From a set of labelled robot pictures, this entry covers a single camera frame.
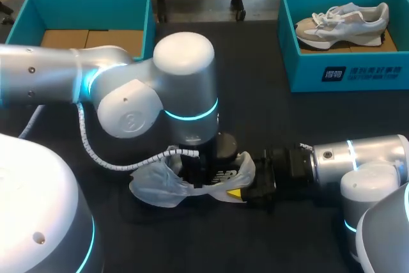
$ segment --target sneaker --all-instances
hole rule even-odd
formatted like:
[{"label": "sneaker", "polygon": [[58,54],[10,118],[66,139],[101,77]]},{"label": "sneaker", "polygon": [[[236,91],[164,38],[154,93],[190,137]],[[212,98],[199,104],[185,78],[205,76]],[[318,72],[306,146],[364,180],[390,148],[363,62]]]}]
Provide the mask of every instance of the sneaker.
[{"label": "sneaker", "polygon": [[313,13],[295,25],[295,33],[301,41],[317,49],[329,49],[338,41],[349,41],[363,46],[380,46],[381,35],[389,21],[386,3],[363,8],[348,3],[334,6],[326,14]]}]

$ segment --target blue cardboard box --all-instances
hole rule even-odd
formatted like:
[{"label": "blue cardboard box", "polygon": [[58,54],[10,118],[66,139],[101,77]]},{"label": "blue cardboard box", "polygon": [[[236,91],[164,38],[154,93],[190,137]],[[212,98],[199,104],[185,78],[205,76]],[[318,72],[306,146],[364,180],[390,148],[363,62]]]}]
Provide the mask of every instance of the blue cardboard box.
[{"label": "blue cardboard box", "polygon": [[[388,31],[397,51],[302,54],[294,25],[350,2],[389,5]],[[278,37],[292,92],[409,89],[409,0],[281,0]]]},{"label": "blue cardboard box", "polygon": [[153,55],[155,19],[151,0],[26,0],[6,44],[40,46],[48,29],[140,30],[141,56],[134,59]]}]

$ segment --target cardboard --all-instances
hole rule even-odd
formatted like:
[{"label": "cardboard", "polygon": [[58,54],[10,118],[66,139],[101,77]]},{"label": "cardboard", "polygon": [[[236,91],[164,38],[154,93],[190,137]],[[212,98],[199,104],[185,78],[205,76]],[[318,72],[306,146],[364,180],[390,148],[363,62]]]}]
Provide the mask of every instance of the cardboard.
[{"label": "cardboard", "polygon": [[42,47],[81,49],[87,42],[88,30],[46,30]]},{"label": "cardboard", "polygon": [[42,47],[82,49],[104,45],[124,48],[133,57],[141,56],[143,31],[140,30],[46,30]]},{"label": "cardboard", "polygon": [[302,54],[331,54],[340,52],[394,52],[397,51],[395,43],[389,34],[388,29],[385,31],[385,40],[380,46],[358,46],[349,42],[337,42],[327,51],[319,51],[309,48],[308,45],[300,44]]},{"label": "cardboard", "polygon": [[133,57],[139,57],[143,48],[143,31],[105,30],[90,31],[85,48],[113,45],[124,48]]}]

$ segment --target screw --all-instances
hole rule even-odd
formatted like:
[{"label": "screw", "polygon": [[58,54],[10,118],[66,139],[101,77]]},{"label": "screw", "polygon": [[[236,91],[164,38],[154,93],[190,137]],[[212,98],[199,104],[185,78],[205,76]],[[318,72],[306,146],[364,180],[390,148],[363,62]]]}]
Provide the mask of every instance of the screw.
[{"label": "screw", "polygon": [[44,237],[44,235],[42,233],[38,233],[38,232],[34,233],[33,240],[37,244],[44,244],[45,243],[45,237]]},{"label": "screw", "polygon": [[332,157],[332,152],[325,152],[324,153],[324,158],[329,159]]}]

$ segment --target white spiral cable wrap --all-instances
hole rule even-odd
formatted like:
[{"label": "white spiral cable wrap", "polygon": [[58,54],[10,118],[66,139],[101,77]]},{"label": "white spiral cable wrap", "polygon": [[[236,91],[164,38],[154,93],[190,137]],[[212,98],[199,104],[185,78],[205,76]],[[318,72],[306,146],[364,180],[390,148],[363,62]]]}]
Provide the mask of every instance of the white spiral cable wrap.
[{"label": "white spiral cable wrap", "polygon": [[88,155],[100,166],[102,166],[105,169],[110,169],[112,171],[133,171],[137,168],[140,168],[141,166],[145,166],[147,164],[151,164],[152,162],[159,161],[160,159],[172,155],[184,155],[184,156],[189,156],[193,158],[198,158],[199,157],[199,151],[197,150],[167,150],[165,152],[162,152],[158,155],[155,155],[153,157],[150,157],[149,159],[143,160],[141,162],[131,164],[129,166],[115,166],[114,164],[110,164],[104,160],[102,160],[98,155],[93,151],[91,148],[91,145],[89,145],[88,142],[88,137],[86,133],[86,128],[85,128],[85,113],[84,113],[84,108],[82,104],[77,104],[77,109],[78,109],[78,117],[79,117],[79,130],[81,132],[81,139],[82,139],[82,144],[84,145],[84,149],[88,153]]},{"label": "white spiral cable wrap", "polygon": [[28,133],[31,130],[31,127],[33,127],[33,125],[35,124],[37,117],[40,115],[41,111],[43,110],[44,105],[39,105],[33,115],[30,117],[30,120],[28,121],[26,127],[24,128],[24,130],[22,131],[22,133],[19,135],[19,139],[25,139],[26,136],[28,135]]}]

